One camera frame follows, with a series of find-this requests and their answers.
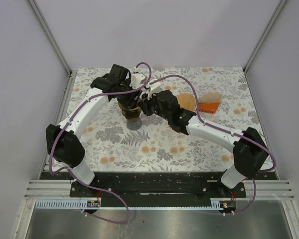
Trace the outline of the brown paper coffee filter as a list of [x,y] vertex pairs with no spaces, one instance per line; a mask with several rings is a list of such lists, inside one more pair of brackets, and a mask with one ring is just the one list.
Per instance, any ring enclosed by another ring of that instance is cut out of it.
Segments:
[[189,111],[194,111],[196,109],[196,100],[192,94],[182,93],[177,95],[176,98],[181,108]]

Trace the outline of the dark green dripper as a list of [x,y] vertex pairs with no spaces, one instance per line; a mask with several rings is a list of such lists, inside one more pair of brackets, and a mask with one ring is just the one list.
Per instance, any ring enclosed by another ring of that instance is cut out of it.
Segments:
[[127,120],[138,120],[140,117],[140,113],[141,110],[139,108],[122,110],[122,115]]

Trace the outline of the orange coffee filter pack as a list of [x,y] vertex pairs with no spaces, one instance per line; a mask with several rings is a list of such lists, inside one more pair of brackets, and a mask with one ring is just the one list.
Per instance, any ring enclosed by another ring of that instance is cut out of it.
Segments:
[[207,93],[198,98],[198,109],[200,112],[215,114],[221,104],[222,93]]

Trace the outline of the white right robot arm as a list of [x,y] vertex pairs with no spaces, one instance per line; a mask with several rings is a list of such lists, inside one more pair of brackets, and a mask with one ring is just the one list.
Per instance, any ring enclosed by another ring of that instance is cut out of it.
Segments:
[[256,129],[249,127],[239,131],[208,123],[199,114],[182,108],[169,90],[143,94],[138,105],[146,116],[155,114],[165,119],[174,131],[200,137],[233,153],[233,166],[222,174],[217,184],[222,197],[230,196],[244,179],[254,179],[269,156]]

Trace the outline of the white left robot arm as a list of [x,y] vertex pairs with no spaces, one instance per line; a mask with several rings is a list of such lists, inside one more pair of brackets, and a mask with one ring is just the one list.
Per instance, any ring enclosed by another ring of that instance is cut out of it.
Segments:
[[49,161],[62,163],[77,180],[82,182],[81,191],[88,197],[97,194],[95,174],[85,161],[85,149],[80,138],[88,123],[111,101],[117,101],[130,110],[137,106],[146,76],[137,71],[114,64],[109,73],[98,77],[90,85],[83,101],[58,125],[46,128]]

